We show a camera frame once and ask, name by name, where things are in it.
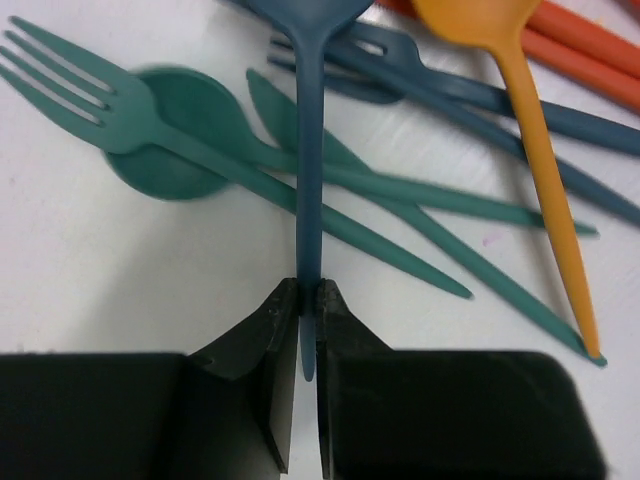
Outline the dark blue plastic spoon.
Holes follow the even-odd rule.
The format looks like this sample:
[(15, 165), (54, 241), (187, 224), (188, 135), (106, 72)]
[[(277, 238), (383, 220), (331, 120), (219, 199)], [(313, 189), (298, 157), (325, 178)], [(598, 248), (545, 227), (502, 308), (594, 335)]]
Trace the dark blue plastic spoon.
[(302, 287), (300, 350), (306, 381), (315, 375), (315, 296), (322, 267), (324, 52), (335, 34), (370, 6), (368, 0), (253, 0), (248, 7), (291, 41), (296, 60), (296, 269)]

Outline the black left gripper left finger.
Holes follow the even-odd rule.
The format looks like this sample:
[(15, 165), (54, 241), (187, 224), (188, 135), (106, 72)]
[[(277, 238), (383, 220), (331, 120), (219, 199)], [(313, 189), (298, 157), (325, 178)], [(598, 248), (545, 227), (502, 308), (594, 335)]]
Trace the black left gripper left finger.
[(220, 473), (289, 469), (298, 283), (285, 278), (248, 317), (189, 360), (206, 376), (197, 426)]

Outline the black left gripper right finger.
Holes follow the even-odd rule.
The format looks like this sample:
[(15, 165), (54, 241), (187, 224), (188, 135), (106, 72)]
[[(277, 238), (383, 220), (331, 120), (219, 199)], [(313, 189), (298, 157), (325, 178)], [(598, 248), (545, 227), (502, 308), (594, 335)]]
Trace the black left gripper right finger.
[(372, 354), (392, 348), (350, 310), (334, 280), (323, 279), (316, 295), (317, 418), (322, 475), (332, 477), (329, 407), (329, 352)]

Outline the orange plastic spoon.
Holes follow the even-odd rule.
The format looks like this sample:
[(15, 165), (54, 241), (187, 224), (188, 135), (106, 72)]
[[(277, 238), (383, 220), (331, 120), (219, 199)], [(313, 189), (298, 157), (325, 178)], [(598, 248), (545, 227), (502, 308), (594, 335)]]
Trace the orange plastic spoon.
[(551, 1), (540, 3), (527, 26), (591, 56), (639, 54), (639, 48), (630, 41)]

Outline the teal plastic fork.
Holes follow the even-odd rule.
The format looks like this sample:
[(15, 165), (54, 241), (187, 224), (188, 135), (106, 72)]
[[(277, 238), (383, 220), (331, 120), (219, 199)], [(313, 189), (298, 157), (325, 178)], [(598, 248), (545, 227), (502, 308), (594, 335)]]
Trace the teal plastic fork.
[(162, 112), (164, 102), (141, 75), (25, 19), (12, 16), (9, 21), (23, 33), (8, 31), (6, 38), (43, 67), (37, 69), (2, 49), (15, 67), (3, 68), (1, 76), (53, 123), (110, 155), (129, 157), (147, 146), (159, 147), (295, 214), (297, 278), (307, 290), (319, 285), (322, 235), (329, 233), (443, 291), (472, 298), (469, 289), (444, 272), (322, 204), (322, 178), (291, 187), (268, 175), (269, 170), (277, 170), (301, 176), (304, 170), (294, 157), (254, 134), (242, 107), (220, 84), (214, 89), (222, 101), (216, 111), (223, 135), (216, 146), (169, 121)]

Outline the yellow plastic spoon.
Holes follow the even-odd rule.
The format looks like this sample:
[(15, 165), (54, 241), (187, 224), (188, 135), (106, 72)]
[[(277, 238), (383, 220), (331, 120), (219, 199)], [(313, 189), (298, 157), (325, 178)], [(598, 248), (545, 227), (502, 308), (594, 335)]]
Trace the yellow plastic spoon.
[[(483, 49), (504, 80), (521, 140), (541, 155), (553, 153), (546, 120), (521, 37), (537, 1), (422, 0), (412, 3), (419, 19), (449, 42)], [(588, 355), (600, 356), (600, 341), (587, 276), (566, 193), (551, 183), (536, 189), (556, 264)]]

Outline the teal plastic spoon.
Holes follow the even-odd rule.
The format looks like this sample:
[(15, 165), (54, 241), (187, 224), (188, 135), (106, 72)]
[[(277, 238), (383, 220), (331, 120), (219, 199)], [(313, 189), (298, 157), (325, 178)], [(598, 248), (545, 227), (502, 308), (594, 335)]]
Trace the teal plastic spoon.
[[(150, 88), (167, 124), (236, 161), (270, 172), (294, 175), (297, 158), (255, 135), (235, 97), (219, 82), (182, 67), (157, 67), (138, 72)], [(222, 189), (225, 179), (159, 147), (130, 154), (105, 155), (114, 172), (135, 190), (163, 200), (199, 199)], [(433, 183), (410, 181), (370, 170), (328, 165), (327, 183), (388, 206), (436, 208), (513, 225), (541, 228), (537, 210)]]

